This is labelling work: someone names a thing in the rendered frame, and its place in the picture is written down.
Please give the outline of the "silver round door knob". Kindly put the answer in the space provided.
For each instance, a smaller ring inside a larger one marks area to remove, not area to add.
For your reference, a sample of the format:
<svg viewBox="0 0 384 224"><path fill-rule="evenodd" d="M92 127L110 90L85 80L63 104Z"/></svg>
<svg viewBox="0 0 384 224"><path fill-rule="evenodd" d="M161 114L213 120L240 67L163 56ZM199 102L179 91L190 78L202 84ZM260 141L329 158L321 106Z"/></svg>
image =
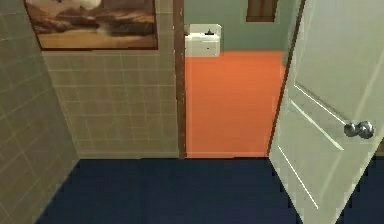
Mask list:
<svg viewBox="0 0 384 224"><path fill-rule="evenodd" d="M374 135L374 127L369 121L361 121L358 124L347 123L344 125L344 134L348 137L359 136L370 139Z"/></svg>

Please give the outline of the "white cabinet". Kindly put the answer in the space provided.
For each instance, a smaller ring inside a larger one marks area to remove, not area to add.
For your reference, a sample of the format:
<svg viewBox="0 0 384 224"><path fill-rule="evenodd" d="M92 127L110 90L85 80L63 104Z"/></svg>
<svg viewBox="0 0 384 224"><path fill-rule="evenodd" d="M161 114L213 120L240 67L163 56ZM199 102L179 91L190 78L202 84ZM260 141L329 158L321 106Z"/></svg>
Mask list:
<svg viewBox="0 0 384 224"><path fill-rule="evenodd" d="M208 30L214 35L205 35ZM219 24L186 24L184 26L186 57L218 57L221 51Z"/></svg>

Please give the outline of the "dark brown framed picture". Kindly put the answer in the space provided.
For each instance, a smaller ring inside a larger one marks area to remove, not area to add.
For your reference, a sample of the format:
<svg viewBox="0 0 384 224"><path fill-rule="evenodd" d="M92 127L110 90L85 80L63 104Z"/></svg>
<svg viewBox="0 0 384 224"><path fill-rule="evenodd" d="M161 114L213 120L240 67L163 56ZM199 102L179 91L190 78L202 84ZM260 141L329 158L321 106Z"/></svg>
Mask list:
<svg viewBox="0 0 384 224"><path fill-rule="evenodd" d="M248 0L247 22L273 22L276 17L278 0Z"/></svg>

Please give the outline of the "brown landscape framed picture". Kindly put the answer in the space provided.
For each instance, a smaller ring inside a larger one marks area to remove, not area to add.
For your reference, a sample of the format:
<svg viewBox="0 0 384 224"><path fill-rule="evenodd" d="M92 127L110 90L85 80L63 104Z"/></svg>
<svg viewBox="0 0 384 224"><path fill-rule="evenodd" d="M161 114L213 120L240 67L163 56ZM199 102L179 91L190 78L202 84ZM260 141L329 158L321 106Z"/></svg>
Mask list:
<svg viewBox="0 0 384 224"><path fill-rule="evenodd" d="M24 0L44 51L155 50L154 0Z"/></svg>

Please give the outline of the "white room door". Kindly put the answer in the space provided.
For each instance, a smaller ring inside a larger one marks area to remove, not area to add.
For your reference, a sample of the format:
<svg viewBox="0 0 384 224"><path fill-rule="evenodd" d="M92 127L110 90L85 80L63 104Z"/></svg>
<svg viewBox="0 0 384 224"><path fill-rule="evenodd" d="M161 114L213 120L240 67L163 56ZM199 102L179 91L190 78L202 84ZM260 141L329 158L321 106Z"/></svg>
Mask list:
<svg viewBox="0 0 384 224"><path fill-rule="evenodd" d="M302 224L336 224L384 139L384 0L304 0L295 34L269 159Z"/></svg>

